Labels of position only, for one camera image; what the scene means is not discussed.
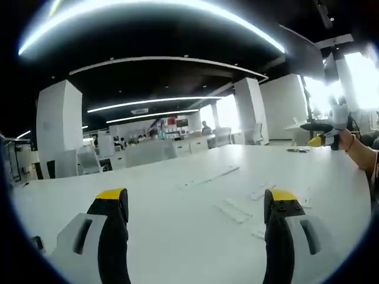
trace desk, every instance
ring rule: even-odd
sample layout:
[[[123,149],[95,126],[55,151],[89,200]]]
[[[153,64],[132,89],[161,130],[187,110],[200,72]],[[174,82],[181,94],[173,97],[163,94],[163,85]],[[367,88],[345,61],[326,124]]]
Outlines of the desk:
[[[255,216],[242,224],[215,207],[224,198],[243,198],[264,183],[298,196],[310,191],[313,207],[306,211],[321,218],[343,258],[370,219],[367,179],[344,152],[286,149],[227,145],[123,170],[34,180],[15,188],[13,198],[26,232],[41,236],[49,254],[59,231],[86,212],[96,194],[125,187],[133,283],[262,283],[265,242],[250,232],[263,222],[263,198],[256,201]],[[238,170],[202,183],[236,166]]]

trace ceiling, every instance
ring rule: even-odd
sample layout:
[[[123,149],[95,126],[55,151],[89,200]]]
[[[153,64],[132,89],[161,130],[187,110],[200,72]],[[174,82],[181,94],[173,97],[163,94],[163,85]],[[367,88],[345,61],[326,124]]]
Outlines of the ceiling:
[[[56,13],[75,0],[62,0]],[[351,30],[343,14],[328,1],[330,15],[336,18],[333,35]],[[50,3],[20,2],[15,53],[25,39],[28,23],[36,25],[46,16]],[[313,0],[238,0],[217,1],[217,6],[255,24],[272,37],[281,38],[282,24],[313,42],[330,38]],[[205,96],[227,83],[244,77],[262,79],[257,72],[282,54],[274,46],[246,28],[205,11],[179,5],[123,5],[99,9],[57,26],[36,41],[16,61],[18,84],[10,96],[9,107],[15,115],[0,125],[6,136],[15,137],[33,129],[38,93],[68,79],[83,93],[83,123],[94,130],[107,120],[132,116],[131,108],[109,109],[87,114],[91,108],[143,99],[178,96]],[[169,56],[212,60],[242,69],[179,60],[142,60],[122,62],[71,71],[96,63],[143,57]],[[289,70],[279,66],[273,76]],[[226,90],[220,95],[231,93]],[[149,105],[149,112],[183,110],[194,101]]]

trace human arm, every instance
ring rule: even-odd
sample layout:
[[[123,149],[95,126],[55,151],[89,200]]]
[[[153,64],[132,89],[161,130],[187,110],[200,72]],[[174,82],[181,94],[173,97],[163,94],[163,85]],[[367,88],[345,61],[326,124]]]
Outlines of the human arm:
[[[377,152],[363,145],[349,130],[339,132],[339,148],[345,150],[349,157],[364,170],[367,176],[374,173]]]

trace human hand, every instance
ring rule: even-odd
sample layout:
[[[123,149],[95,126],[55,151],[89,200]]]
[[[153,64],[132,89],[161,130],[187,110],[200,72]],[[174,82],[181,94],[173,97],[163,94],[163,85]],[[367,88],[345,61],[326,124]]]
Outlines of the human hand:
[[[339,134],[339,145],[340,150],[349,150],[354,141],[354,136],[347,129],[341,130]]]

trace large white desk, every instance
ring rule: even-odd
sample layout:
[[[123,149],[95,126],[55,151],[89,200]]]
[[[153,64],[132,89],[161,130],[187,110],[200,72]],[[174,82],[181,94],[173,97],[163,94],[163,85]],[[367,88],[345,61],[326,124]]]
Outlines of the large white desk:
[[[39,235],[49,254],[59,231],[87,212],[96,194],[125,187],[133,283],[262,283],[265,242],[250,232],[263,222],[263,198],[242,224],[215,207],[224,198],[244,198],[264,183],[298,196],[310,191],[313,207],[306,211],[322,219],[342,258],[370,218],[367,179],[345,153],[328,147],[306,154],[286,149],[228,145],[123,170],[34,180],[15,188],[13,198],[26,232]]]

